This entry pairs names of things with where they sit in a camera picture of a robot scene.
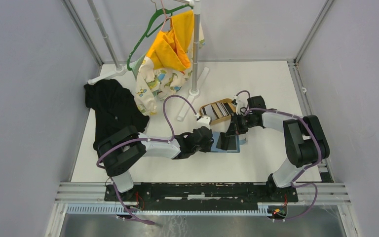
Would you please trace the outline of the oval wooden card tray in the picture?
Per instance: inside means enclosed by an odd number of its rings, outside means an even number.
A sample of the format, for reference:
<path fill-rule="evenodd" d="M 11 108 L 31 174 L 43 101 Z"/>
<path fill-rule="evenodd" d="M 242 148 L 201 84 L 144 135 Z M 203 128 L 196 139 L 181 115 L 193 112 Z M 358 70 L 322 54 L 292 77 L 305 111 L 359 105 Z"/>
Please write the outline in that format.
<path fill-rule="evenodd" d="M 232 104 L 232 100 L 229 98 L 225 98 L 225 99 L 222 99 L 222 100 L 210 103 L 210 104 L 213 105 L 215 111 L 218 113 L 218 115 L 220 117 L 217 120 L 212 120 L 211 125 L 216 125 L 218 123 L 228 121 L 231 119 L 231 115 L 233 113 L 236 113 L 235 107 Z M 206 105 L 201 106 L 199 109 L 199 112 L 201 115 L 204 115 L 202 110 L 201 110 L 204 106 L 206 106 Z"/>

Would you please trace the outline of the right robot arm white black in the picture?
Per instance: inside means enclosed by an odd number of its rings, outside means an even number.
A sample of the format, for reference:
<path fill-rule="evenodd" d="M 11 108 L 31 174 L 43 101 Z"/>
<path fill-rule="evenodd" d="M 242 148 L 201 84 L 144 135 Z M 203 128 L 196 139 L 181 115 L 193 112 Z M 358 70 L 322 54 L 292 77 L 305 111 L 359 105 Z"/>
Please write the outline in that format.
<path fill-rule="evenodd" d="M 226 137 L 246 134 L 253 127 L 274 129 L 284 135 L 287 157 L 268 177 L 265 195 L 269 200 L 279 201 L 285 196 L 285 188 L 294 187 L 305 171 L 329 157 L 330 147 L 317 116 L 300 117 L 267 109 L 261 96 L 249 97 L 244 104 L 235 95 L 232 103 L 236 112 L 231 114 Z"/>

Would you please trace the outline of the dark credit card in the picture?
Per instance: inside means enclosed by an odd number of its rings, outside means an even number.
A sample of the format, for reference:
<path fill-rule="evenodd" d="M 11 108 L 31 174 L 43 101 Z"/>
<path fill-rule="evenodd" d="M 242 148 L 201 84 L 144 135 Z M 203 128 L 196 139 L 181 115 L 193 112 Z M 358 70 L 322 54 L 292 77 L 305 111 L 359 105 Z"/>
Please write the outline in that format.
<path fill-rule="evenodd" d="M 238 136 L 225 137 L 225 133 L 220 132 L 217 138 L 216 148 L 226 152 L 239 152 Z"/>

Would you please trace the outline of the blue card holder wallet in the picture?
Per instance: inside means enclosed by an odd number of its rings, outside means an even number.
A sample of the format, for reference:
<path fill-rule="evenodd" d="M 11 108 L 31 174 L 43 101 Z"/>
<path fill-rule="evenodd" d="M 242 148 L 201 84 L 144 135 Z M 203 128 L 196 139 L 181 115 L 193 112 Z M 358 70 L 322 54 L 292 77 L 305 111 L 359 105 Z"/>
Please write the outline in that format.
<path fill-rule="evenodd" d="M 240 146 L 247 142 L 246 135 L 226 137 L 224 132 L 213 132 L 211 153 L 239 153 Z"/>

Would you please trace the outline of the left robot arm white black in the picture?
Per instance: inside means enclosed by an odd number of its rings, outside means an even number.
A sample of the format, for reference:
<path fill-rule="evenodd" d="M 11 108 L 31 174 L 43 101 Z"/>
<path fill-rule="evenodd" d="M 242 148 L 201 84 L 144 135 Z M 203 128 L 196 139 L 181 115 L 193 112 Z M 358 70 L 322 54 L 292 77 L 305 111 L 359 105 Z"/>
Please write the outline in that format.
<path fill-rule="evenodd" d="M 205 126 L 174 138 L 150 137 L 128 126 L 97 145 L 96 165 L 112 178 L 117 196 L 130 201 L 135 187 L 129 169 L 140 158 L 187 159 L 197 152 L 210 152 L 213 143 L 213 132 Z"/>

